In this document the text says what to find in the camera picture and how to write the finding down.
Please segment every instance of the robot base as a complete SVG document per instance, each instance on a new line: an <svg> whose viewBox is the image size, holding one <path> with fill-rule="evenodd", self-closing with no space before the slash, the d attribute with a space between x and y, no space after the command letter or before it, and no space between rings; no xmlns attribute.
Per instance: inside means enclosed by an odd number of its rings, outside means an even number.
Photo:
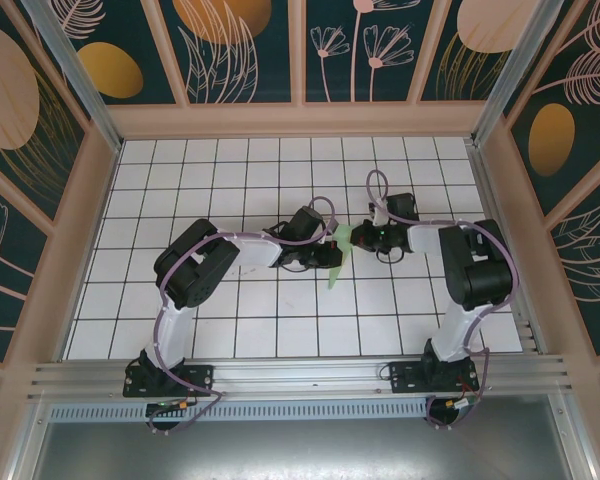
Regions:
<svg viewBox="0 0 600 480"><path fill-rule="evenodd" d="M201 388L213 387L212 365L185 365L184 359L170 370L178 378L182 378ZM129 365L125 370L124 388L122 396L125 398L185 398L189 396L189 389L175 382L147 358L142 350L138 358L138 365ZM194 392L194 397L208 397L202 392Z"/></svg>
<svg viewBox="0 0 600 480"><path fill-rule="evenodd" d="M427 341L420 361L391 362L388 367L393 393L460 393L463 382L473 391L480 388L476 366L469 357L441 362L431 340Z"/></svg>

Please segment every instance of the enclosure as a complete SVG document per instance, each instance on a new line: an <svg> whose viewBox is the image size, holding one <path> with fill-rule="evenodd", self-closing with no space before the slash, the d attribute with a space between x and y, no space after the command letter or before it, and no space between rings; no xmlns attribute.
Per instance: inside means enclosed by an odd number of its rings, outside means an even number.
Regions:
<svg viewBox="0 0 600 480"><path fill-rule="evenodd" d="M361 225L376 169L515 260L475 416L383 375L443 324L441 257L353 248L335 283L230 268L182 338L222 400L152 435L160 254L317 196ZM63 475L600 479L600 0L0 0L0 479Z"/></svg>

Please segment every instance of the robotic arm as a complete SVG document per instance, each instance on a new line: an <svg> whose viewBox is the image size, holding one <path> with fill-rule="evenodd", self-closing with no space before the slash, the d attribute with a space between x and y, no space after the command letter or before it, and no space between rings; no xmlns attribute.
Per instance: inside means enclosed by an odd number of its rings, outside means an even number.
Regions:
<svg viewBox="0 0 600 480"><path fill-rule="evenodd" d="M389 213L417 221L415 198L410 193L388 196ZM351 243L377 256L393 249L405 253L440 255L451 302L441 328L429 339L419 362L399 362L391 366L394 391L455 391L458 377L478 388L475 366L465 349L465 338L476 318L490 305L501 303L512 290L512 274L502 253L483 235L460 226L434 227L391 223L380 211L371 208L372 220L355 227ZM500 230L493 220L477 222L501 243ZM299 209L289 222L281 222L264 232L290 241L310 239L318 228L325 228L322 216L312 208ZM218 230L206 219L194 222L157 259L154 270L157 285L192 246ZM232 266L280 267L297 261L307 268L333 268L342 264L342 252L334 240L306 245L280 245L265 235L261 238L239 236L218 238L200 248L175 271L167 283L169 303L158 332L160 351L166 366L183 378L185 338L188 319L223 279ZM181 387L160 369L151 341L138 359L144 377L141 384L151 385L153 393L176 396ZM126 396L147 396L147 389L125 388Z"/></svg>

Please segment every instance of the green object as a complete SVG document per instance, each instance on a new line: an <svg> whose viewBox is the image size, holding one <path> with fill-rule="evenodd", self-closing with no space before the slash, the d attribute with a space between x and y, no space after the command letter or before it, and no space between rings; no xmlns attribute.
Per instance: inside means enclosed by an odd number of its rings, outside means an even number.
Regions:
<svg viewBox="0 0 600 480"><path fill-rule="evenodd" d="M338 228L336 228L336 231L333 234L332 238L336 241L338 248L342 252L342 265L329 270L329 290L331 290L336 284L336 280L340 275L342 266L349 258L349 253L351 253L351 250L353 250L353 245L351 245L350 241L352 231L353 227L351 225L338 225Z"/></svg>

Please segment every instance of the white grid floor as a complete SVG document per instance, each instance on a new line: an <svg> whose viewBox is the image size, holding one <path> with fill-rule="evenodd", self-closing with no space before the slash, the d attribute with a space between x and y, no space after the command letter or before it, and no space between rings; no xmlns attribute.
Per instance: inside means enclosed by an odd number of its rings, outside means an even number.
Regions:
<svg viewBox="0 0 600 480"><path fill-rule="evenodd" d="M415 194L423 219L483 218L461 138L126 142L65 358L138 355L160 304L153 263L197 218L259 231L324 195L340 223L358 224L368 216L364 184L376 167L391 194ZM327 278L326 271L232 269L191 319L191 357L418 354L449 299L440 259L425 255L383 265L356 249L333 290ZM488 318L475 342L522 350L510 312Z"/></svg>

